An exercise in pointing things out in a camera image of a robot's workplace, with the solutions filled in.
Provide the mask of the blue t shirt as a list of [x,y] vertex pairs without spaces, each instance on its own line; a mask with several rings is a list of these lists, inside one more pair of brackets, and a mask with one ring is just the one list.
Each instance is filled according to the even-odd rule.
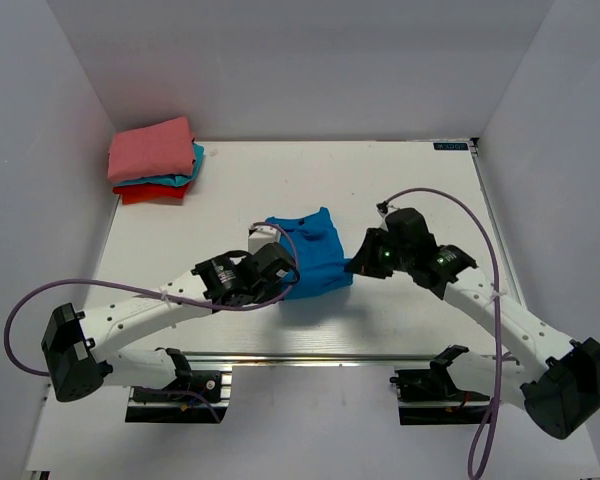
[[300,279],[285,300],[313,298],[352,285],[353,275],[345,271],[348,259],[326,207],[301,218],[266,221],[283,228],[297,250]]

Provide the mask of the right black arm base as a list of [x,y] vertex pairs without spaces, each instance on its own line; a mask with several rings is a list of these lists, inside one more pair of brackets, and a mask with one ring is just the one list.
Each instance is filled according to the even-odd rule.
[[450,380],[441,380],[430,369],[396,370],[389,382],[397,389],[398,398],[403,403],[442,402],[460,407],[469,402],[489,400],[486,395],[459,390]]

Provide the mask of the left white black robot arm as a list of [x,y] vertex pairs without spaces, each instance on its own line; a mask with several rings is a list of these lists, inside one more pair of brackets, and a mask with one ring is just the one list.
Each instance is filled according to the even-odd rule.
[[134,350],[132,343],[183,321],[263,306],[284,291],[288,277],[299,277],[297,263],[273,242],[254,253],[215,256],[125,301],[85,311],[70,303],[57,307],[41,342],[57,401],[74,402],[103,386],[182,398],[192,378],[185,356],[173,348]]

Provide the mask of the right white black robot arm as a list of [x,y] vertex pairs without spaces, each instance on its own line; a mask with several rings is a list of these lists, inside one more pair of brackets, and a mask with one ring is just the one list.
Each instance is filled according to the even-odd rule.
[[465,346],[447,347],[426,370],[392,378],[403,401],[452,399],[498,389],[503,402],[525,411],[549,436],[564,440],[600,410],[600,343],[573,339],[516,300],[499,296],[476,261],[454,245],[437,244],[413,208],[378,207],[383,222],[366,231],[345,269],[386,279],[408,274],[419,287],[466,314],[501,341],[514,359],[496,364]]

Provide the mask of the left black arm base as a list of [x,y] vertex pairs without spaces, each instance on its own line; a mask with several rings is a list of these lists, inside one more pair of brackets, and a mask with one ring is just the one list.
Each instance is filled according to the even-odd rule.
[[193,371],[191,380],[178,380],[166,390],[149,393],[132,389],[128,406],[147,408],[180,408],[181,406],[205,407],[195,397],[201,396],[214,408],[225,408],[229,405],[232,385],[232,370],[227,366],[214,365],[213,369]]

